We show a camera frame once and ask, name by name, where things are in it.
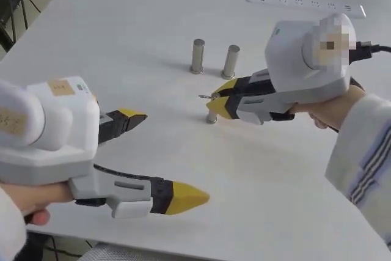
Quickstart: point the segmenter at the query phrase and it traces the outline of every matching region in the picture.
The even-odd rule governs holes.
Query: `metal peg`
[[[214,93],[210,96],[210,99],[211,100],[214,100],[214,99],[217,99],[219,98],[220,95],[218,93]],[[206,116],[206,122],[210,125],[213,125],[217,122],[217,114],[215,112],[213,112],[212,110],[209,110],[209,113],[208,115]]]
[[[230,45],[228,47],[227,58],[225,60],[224,69],[221,71],[223,79],[233,79],[235,76],[235,66],[238,60],[240,47],[237,45]]]
[[[217,114],[212,110],[209,110],[208,115],[206,116],[206,122],[210,125],[213,125],[217,122]]]
[[[205,41],[202,39],[196,39],[193,42],[193,57],[191,61],[190,72],[198,75],[203,72],[202,59],[203,48],[205,47]]]

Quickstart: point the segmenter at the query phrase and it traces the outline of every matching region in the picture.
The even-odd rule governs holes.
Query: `metal cylinder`
[[[211,95],[211,100],[219,98],[220,95],[218,93],[213,93]],[[212,110],[209,110],[208,115],[206,116],[206,122],[210,125],[215,124],[217,122],[217,114]]]
[[[205,41],[202,39],[195,39],[193,42],[193,57],[191,60],[190,72],[198,75],[203,72],[202,59],[203,48],[205,47]]]
[[[235,66],[238,61],[240,47],[237,45],[230,45],[228,47],[227,58],[225,60],[224,69],[221,71],[223,79],[233,79],[235,76]]]
[[[210,125],[217,122],[217,114],[214,113],[212,110],[209,110],[208,115],[206,116],[206,122]]]

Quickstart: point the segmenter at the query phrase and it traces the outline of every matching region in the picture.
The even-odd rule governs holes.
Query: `silver cylinder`
[[[218,94],[218,93],[214,93],[214,94],[212,94],[212,96],[211,96],[211,100],[214,100],[214,99],[217,99],[217,98],[219,98],[220,97],[220,95]],[[209,113],[208,113],[208,115],[206,116],[206,122],[208,123],[208,124],[210,124],[210,125],[213,125],[213,124],[215,124],[216,122],[217,122],[217,114],[216,113],[214,113],[212,110],[209,110]]]
[[[237,45],[230,45],[228,47],[227,58],[225,60],[224,69],[221,71],[223,79],[233,79],[235,76],[235,66],[238,61],[240,47]]]
[[[203,72],[202,59],[203,48],[205,47],[205,41],[202,39],[196,39],[193,42],[193,57],[191,60],[190,72],[198,75]]]
[[[208,115],[206,116],[206,122],[210,125],[217,122],[217,114],[214,113],[212,110],[209,110]]]

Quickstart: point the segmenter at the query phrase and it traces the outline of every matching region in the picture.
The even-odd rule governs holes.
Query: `yellow fingertip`
[[[228,111],[225,108],[225,104],[228,101],[228,96],[211,100],[206,104],[207,108],[214,113],[222,116],[225,119],[232,119]]]
[[[174,196],[166,215],[175,215],[196,208],[209,201],[210,195],[187,183],[172,182]]]
[[[121,112],[122,114],[126,115],[127,117],[146,116],[146,114],[143,112],[135,111],[135,110],[128,109],[128,108],[119,108],[118,111]]]
[[[220,92],[222,90],[226,90],[226,89],[231,89],[235,86],[236,82],[237,82],[238,79],[231,79],[230,81],[226,82],[224,85],[222,85],[220,88],[218,88],[216,91],[214,91],[215,93],[216,92]]]

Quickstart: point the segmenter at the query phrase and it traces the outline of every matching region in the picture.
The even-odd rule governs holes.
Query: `finger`
[[[50,213],[48,210],[44,209],[34,213],[31,223],[36,226],[44,226],[49,222],[49,220]]]
[[[320,120],[318,120],[318,119],[315,119],[315,125],[316,125],[318,128],[322,129],[322,130],[325,130],[325,129],[328,128],[328,125],[326,125],[325,123],[322,123],[322,122],[321,122]]]
[[[55,183],[52,185],[40,186],[41,203],[71,202],[73,196],[67,183]]]

